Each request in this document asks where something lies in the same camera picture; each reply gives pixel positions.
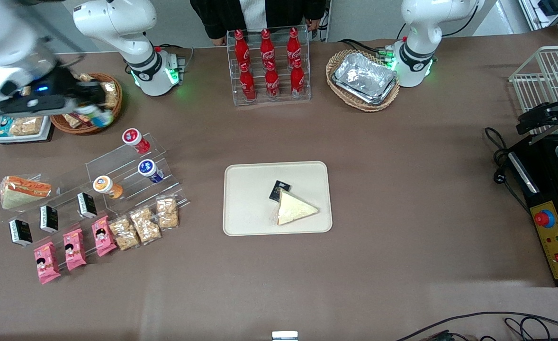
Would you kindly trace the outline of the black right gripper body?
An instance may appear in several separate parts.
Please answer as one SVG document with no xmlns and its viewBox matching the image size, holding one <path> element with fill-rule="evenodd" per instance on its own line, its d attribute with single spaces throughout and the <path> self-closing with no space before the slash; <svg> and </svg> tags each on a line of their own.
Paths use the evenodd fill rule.
<svg viewBox="0 0 558 341">
<path fill-rule="evenodd" d="M 76 99 L 78 80 L 67 67 L 56 65 L 47 75 L 36 80 L 36 96 L 61 95 Z"/>
</svg>

